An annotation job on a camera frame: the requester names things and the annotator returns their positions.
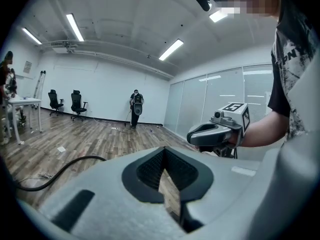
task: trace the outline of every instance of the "black office chair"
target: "black office chair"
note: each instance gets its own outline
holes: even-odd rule
[[[51,90],[50,92],[48,92],[49,98],[50,98],[50,107],[55,109],[55,111],[50,113],[50,116],[53,113],[56,113],[56,116],[58,116],[59,114],[59,108],[61,108],[63,106],[62,101],[64,100],[63,98],[60,99],[60,104],[58,103],[57,100],[57,93],[55,90]]]
[[[79,90],[73,90],[73,93],[71,93],[71,99],[72,99],[72,111],[76,112],[76,116],[71,116],[72,121],[75,120],[75,118],[80,118],[81,121],[83,121],[83,117],[80,116],[80,113],[86,112],[87,109],[85,108],[86,104],[88,102],[83,102],[83,107],[81,107],[81,95]]]

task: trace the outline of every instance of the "paper on floor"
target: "paper on floor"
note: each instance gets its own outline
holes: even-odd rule
[[[58,149],[60,152],[66,151],[66,149],[65,149],[63,146],[60,146],[60,147],[58,147],[57,149]]]

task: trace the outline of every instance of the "white table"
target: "white table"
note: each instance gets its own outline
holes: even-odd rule
[[[13,121],[13,128],[14,133],[16,137],[16,141],[18,144],[21,144],[19,133],[18,133],[18,127],[17,127],[17,118],[16,118],[16,107],[29,105],[28,106],[28,117],[29,117],[29,125],[32,129],[31,125],[31,105],[35,104],[38,107],[38,123],[39,123],[39,131],[42,132],[41,128],[41,117],[40,117],[40,107],[41,107],[41,99],[37,98],[26,98],[23,99],[22,97],[15,97],[12,99],[5,99],[5,121],[6,121],[6,128],[7,128],[7,134],[8,137],[11,138],[11,131],[10,131],[10,123],[9,123],[9,117],[8,117],[8,104],[12,105],[12,121]]]

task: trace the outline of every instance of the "table leg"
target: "table leg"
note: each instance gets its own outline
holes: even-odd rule
[[[32,125],[31,125],[31,104],[28,106],[28,117],[29,117],[29,126],[30,129],[32,129]]]
[[[13,128],[15,133],[16,141],[18,142],[18,145],[20,145],[20,137],[18,133],[18,127],[17,127],[17,118],[16,118],[16,105],[12,104],[12,120],[13,120]]]
[[[11,131],[10,131],[10,122],[9,122],[9,115],[8,115],[8,104],[5,104],[5,123],[6,123],[6,135],[8,138],[11,138]]]
[[[38,103],[38,123],[39,123],[39,131],[40,133],[42,133],[40,108],[41,108],[41,102]]]

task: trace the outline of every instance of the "wooden floor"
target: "wooden floor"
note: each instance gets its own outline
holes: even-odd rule
[[[47,110],[41,110],[42,133],[38,131],[37,111],[33,111],[31,116],[33,129],[29,128],[28,123],[19,129],[20,139],[24,141],[24,145],[17,144],[15,134],[12,132],[9,144],[0,148],[10,173],[17,180],[27,177],[37,178],[39,173],[55,174],[66,163],[83,156],[97,155],[110,160],[160,146],[195,150],[192,145],[165,128],[158,128],[155,125],[138,124],[133,134],[127,134],[111,129],[116,127],[121,131],[130,132],[124,128],[123,123],[96,122],[93,119],[86,119],[83,122],[76,119],[72,122],[69,115],[57,117],[49,116],[49,113]],[[59,152],[57,148],[61,146],[66,151]],[[95,159],[79,161],[69,167],[53,185],[38,192],[19,190],[17,196],[37,209],[65,182],[96,163],[100,161]],[[27,179],[21,184],[25,187],[37,187],[46,181],[47,179]],[[165,196],[167,210],[179,215],[179,192],[166,172],[162,175],[159,191]]]

